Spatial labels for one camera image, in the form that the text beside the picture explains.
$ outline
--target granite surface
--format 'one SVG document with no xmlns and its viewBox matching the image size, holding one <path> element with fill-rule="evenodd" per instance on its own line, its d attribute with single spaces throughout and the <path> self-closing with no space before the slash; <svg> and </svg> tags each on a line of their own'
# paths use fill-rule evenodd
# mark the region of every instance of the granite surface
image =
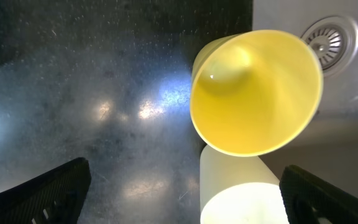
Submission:
<svg viewBox="0 0 358 224">
<path fill-rule="evenodd" d="M 199 223 L 191 68 L 250 1 L 0 0 L 0 192 L 76 157 L 78 223 Z"/>
</svg>

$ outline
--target drain strainer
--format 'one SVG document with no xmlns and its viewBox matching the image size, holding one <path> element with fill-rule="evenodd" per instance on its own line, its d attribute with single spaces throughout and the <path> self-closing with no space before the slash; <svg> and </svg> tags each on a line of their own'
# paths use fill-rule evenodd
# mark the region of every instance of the drain strainer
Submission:
<svg viewBox="0 0 358 224">
<path fill-rule="evenodd" d="M 324 76 L 343 71 L 358 49 L 358 26 L 348 17 L 331 16 L 314 23 L 302 39 L 316 53 Z"/>
</svg>

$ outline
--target sink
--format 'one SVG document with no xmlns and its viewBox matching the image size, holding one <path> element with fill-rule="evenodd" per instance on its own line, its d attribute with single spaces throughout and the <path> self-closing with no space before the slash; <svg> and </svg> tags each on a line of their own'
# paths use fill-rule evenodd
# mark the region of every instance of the sink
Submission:
<svg viewBox="0 0 358 224">
<path fill-rule="evenodd" d="M 298 37 L 327 17 L 346 17 L 357 24 L 358 1 L 255 0 L 253 30 L 284 30 Z M 340 72 L 324 76 L 318 112 L 287 146 L 261 156 L 280 178 L 296 164 L 358 197 L 358 46 Z"/>
</svg>

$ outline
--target sink drain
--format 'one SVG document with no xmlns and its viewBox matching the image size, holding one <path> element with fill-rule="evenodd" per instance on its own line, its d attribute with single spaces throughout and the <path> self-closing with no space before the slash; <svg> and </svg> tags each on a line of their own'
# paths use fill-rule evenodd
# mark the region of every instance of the sink drain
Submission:
<svg viewBox="0 0 358 224">
<path fill-rule="evenodd" d="M 343 71 L 358 49 L 358 26 L 348 17 L 331 16 L 314 23 L 302 39 L 317 55 L 324 76 Z"/>
</svg>

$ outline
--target yellow cup rim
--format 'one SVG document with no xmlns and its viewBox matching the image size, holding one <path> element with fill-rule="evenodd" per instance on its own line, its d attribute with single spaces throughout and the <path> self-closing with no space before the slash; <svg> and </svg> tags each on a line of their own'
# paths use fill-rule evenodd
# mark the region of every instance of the yellow cup rim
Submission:
<svg viewBox="0 0 358 224">
<path fill-rule="evenodd" d="M 229 45 L 231 42 L 236 41 L 237 39 L 243 38 L 246 35 L 249 34 L 254 34 L 254 33 L 263 33 L 263 34 L 280 34 L 280 35 L 284 35 L 287 36 L 289 38 L 292 38 L 295 42 L 299 43 L 299 46 L 303 47 L 311 56 L 311 58 L 314 58 L 314 67 L 315 69 L 318 71 L 318 96 L 316 97 L 316 99 L 314 100 L 313 103 L 313 110 L 310 111 L 309 115 L 307 116 L 307 119 L 304 120 L 304 122 L 302 124 L 299 125 L 298 129 L 288 138 L 284 139 L 280 144 L 277 144 L 274 147 L 271 147 L 269 149 L 266 149 L 264 151 L 260 151 L 260 152 L 254 152 L 254 153 L 246 153 L 246 154 L 241 154 L 241 153 L 233 153 L 233 152 L 228 152 L 225 150 L 222 150 L 220 148 L 218 148 L 217 146 L 215 146 L 214 144 L 212 144 L 211 142 L 209 142 L 201 133 L 200 129 L 197 127 L 197 124 L 195 123 L 194 119 L 193 119 L 193 92 L 195 90 L 195 83 L 198 81 L 200 75 L 201 75 L 201 71 L 203 71 L 205 65 L 211 60 L 212 56 L 217 54 L 223 47 L 225 47 L 226 45 Z M 322 73 L 322 69 L 321 69 L 321 65 L 318 62 L 318 58 L 317 56 L 314 54 L 313 50 L 311 48 L 308 47 L 308 45 L 301 40 L 299 37 L 284 32 L 284 31 L 280 31 L 280 30 L 254 30 L 251 32 L 246 32 L 243 34 L 239 34 L 227 41 L 225 41 L 225 43 L 221 44 L 220 46 L 218 46 L 216 49 L 214 49 L 212 51 L 212 53 L 210 53 L 206 59 L 204 59 L 204 61 L 202 62 L 200 68 L 197 71 L 197 74 L 195 75 L 195 78 L 193 80 L 193 82 L 191 83 L 191 95 L 190 95 L 190 116 L 191 116 L 191 121 L 197 131 L 197 133 L 199 134 L 199 136 L 208 144 L 210 145 L 212 148 L 214 148 L 215 150 L 218 150 L 221 153 L 227 154 L 227 155 L 231 155 L 231 156 L 238 156 L 238 157 L 251 157 L 251 156 L 260 156 L 269 152 L 273 152 L 277 149 L 280 149 L 281 147 L 283 147 L 284 145 L 288 144 L 290 141 L 292 141 L 293 139 L 295 139 L 305 128 L 306 126 L 310 123 L 311 119 L 313 118 L 314 114 L 317 111 L 318 105 L 321 101 L 321 96 L 323 94 L 323 73 Z"/>
</svg>

